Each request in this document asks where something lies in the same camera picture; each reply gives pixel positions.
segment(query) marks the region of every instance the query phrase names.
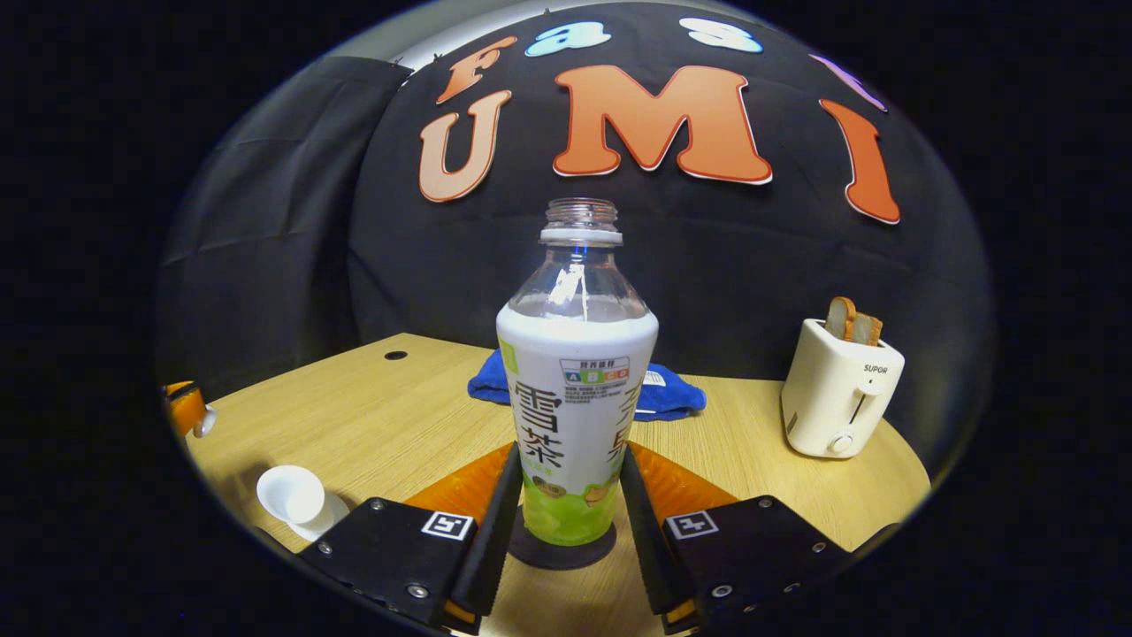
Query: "blue cloth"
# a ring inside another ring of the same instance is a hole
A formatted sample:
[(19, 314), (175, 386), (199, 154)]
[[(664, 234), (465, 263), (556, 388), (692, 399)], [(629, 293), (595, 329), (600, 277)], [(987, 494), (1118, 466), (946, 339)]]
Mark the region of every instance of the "blue cloth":
[[(707, 397), (703, 390), (684, 382), (684, 379), (668, 368), (651, 363), (649, 371), (659, 375), (664, 385), (650, 385), (646, 381), (641, 387), (641, 398), (637, 399), (637, 413), (634, 420), (678, 421), (707, 406)], [(488, 356), (480, 373), (468, 381), (468, 394), (472, 398), (511, 405), (507, 372), (503, 369), (503, 355), (498, 350)]]

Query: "wooden table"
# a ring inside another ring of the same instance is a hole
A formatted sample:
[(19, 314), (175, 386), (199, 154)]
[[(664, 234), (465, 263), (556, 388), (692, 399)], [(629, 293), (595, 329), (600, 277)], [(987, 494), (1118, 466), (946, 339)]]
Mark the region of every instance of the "wooden table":
[[(408, 356), (387, 360), (389, 352)], [(259, 505), (260, 474), (306, 467), (351, 509), (371, 497), (408, 499), (514, 440), (509, 407), (468, 396), (468, 380), (489, 354), (397, 335), (213, 402), (216, 427), (203, 439), (188, 437), (188, 449), (238, 518), (300, 551), (308, 542)], [(683, 421), (636, 423), (631, 440), (740, 500), (775, 496), (847, 551), (903, 520), (929, 491), (919, 459), (886, 422), (855, 458), (808, 458), (786, 441), (780, 381), (684, 379), (704, 390), (707, 408)], [(508, 556), (480, 634), (663, 635), (624, 503), (618, 511), (617, 545), (591, 567), (543, 571)], [(539, 612), (531, 600), (542, 601)]]

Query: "green bottle bottom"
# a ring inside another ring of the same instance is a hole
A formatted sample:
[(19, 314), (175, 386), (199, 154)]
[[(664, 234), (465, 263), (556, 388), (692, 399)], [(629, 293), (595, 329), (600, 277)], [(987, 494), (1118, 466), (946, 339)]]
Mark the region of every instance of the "green bottle bottom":
[[(552, 497), (541, 491), (524, 473), (523, 526), (535, 537), (557, 546), (589, 544), (604, 535), (614, 524), (617, 490), (620, 483), (614, 476), (600, 500), (588, 502), (583, 496), (564, 493)], [(599, 485), (586, 491), (591, 500), (600, 493)]]

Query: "letter m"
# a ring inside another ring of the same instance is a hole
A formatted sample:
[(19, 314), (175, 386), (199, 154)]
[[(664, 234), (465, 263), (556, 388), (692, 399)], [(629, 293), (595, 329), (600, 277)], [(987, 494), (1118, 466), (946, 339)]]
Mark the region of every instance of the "letter m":
[(620, 155), (606, 145), (606, 121), (644, 170), (655, 170), (680, 126), (688, 122), (688, 147), (676, 156), (694, 177), (766, 183), (771, 165), (758, 156), (741, 91), (747, 79), (712, 67), (678, 69), (660, 95), (652, 95), (624, 70), (594, 66), (555, 78), (569, 89), (569, 140), (555, 157), (565, 177), (606, 174)]

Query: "clear bottle neck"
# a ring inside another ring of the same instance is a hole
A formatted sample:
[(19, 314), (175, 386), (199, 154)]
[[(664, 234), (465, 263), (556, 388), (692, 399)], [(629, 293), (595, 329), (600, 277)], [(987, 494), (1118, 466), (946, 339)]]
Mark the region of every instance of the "clear bottle neck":
[(614, 226), (617, 208), (611, 201), (572, 197), (554, 199), (539, 241), (552, 246), (616, 247), (621, 233)]
[(595, 243), (547, 243), (547, 264), (554, 264), (563, 268), (571, 265), (585, 265), (588, 267), (617, 267), (614, 260), (614, 246)]

